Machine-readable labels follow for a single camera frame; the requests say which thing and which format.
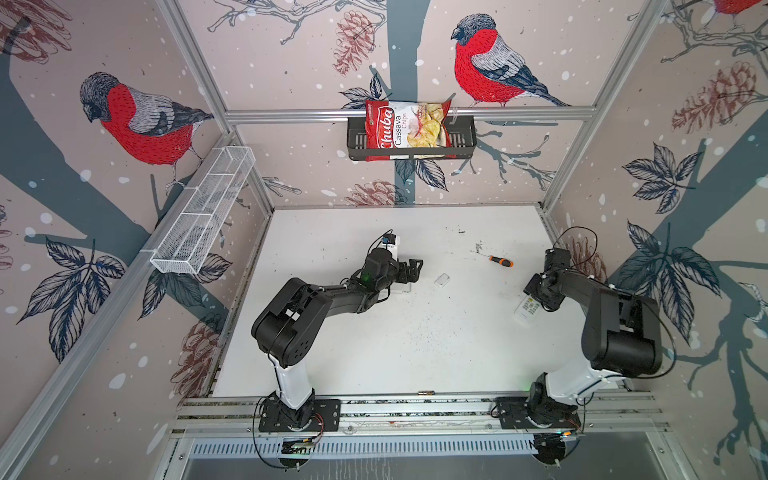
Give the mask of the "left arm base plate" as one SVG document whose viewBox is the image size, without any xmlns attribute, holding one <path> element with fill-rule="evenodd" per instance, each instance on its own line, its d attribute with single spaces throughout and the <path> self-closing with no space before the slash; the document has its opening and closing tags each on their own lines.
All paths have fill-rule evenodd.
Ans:
<svg viewBox="0 0 768 480">
<path fill-rule="evenodd" d="M 297 410 L 289 408 L 274 395 L 267 397 L 257 413 L 260 433 L 336 432 L 341 417 L 339 399 L 311 396 Z"/>
</svg>

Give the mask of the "orange black screwdriver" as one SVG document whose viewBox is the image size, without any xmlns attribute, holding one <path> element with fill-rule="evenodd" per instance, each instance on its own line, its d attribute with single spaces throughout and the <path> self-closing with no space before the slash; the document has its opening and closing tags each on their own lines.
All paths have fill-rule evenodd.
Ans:
<svg viewBox="0 0 768 480">
<path fill-rule="evenodd" d="M 511 260 L 509 260 L 507 258 L 504 258 L 504 257 L 488 255 L 488 254 L 484 254 L 484 253 L 481 253 L 481 252 L 477 252 L 477 255 L 479 255 L 479 256 L 483 257 L 484 259 L 487 259 L 487 260 L 489 260 L 489 261 L 491 261 L 491 262 L 493 262 L 495 264 L 499 264 L 499 265 L 501 265 L 501 266 L 503 266 L 505 268 L 512 268 L 514 266 L 514 262 L 513 261 L 511 261 Z"/>
</svg>

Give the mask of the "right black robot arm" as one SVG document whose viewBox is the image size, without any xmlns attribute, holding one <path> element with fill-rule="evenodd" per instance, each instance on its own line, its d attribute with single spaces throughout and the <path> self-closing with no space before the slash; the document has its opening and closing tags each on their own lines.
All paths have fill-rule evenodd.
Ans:
<svg viewBox="0 0 768 480">
<path fill-rule="evenodd" d="M 582 355 L 556 371 L 540 374 L 531 385 L 526 409 L 533 424 L 572 422 L 580 402 L 604 383 L 652 376 L 660 370 L 658 303 L 576 270 L 568 250 L 546 250 L 543 271 L 533 275 L 524 293 L 550 313 L 566 299 L 586 309 Z"/>
</svg>

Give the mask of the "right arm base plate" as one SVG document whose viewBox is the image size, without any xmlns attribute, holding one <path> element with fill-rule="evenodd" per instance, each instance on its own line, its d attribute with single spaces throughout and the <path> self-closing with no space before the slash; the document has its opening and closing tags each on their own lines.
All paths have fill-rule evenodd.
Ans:
<svg viewBox="0 0 768 480">
<path fill-rule="evenodd" d="M 582 428 L 576 405 L 549 398 L 535 403 L 523 397 L 499 397 L 490 413 L 504 430 Z"/>
</svg>

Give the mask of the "white battery cover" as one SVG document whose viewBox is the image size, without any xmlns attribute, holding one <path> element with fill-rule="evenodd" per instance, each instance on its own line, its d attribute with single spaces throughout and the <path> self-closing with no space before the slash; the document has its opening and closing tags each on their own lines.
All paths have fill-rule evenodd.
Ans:
<svg viewBox="0 0 768 480">
<path fill-rule="evenodd" d="M 448 274 L 443 273 L 436 278 L 435 284 L 438 287 L 444 287 L 450 282 L 450 280 L 451 280 L 451 277 Z"/>
</svg>

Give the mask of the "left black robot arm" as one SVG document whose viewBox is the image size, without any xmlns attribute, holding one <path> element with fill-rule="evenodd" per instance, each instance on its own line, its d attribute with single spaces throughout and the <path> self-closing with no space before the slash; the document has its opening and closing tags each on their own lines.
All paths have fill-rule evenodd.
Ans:
<svg viewBox="0 0 768 480">
<path fill-rule="evenodd" d="M 389 298 L 392 286 L 419 280 L 424 261 L 399 261 L 391 250 L 377 247 L 363 266 L 337 285 L 289 279 L 251 327 L 258 348 L 270 359 L 278 381 L 278 405 L 300 424 L 313 414 L 315 390 L 304 359 L 331 316 L 362 314 Z"/>
</svg>

